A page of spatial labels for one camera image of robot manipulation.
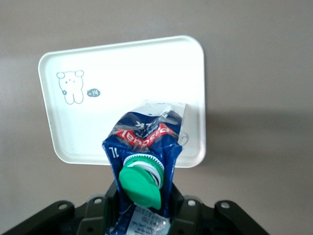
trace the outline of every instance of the green lid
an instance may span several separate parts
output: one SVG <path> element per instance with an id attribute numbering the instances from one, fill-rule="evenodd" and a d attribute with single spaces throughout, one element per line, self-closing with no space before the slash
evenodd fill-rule
<path id="1" fill-rule="evenodd" d="M 161 194 L 151 174 L 139 166 L 123 167 L 119 181 L 128 197 L 143 207 L 161 208 Z"/>

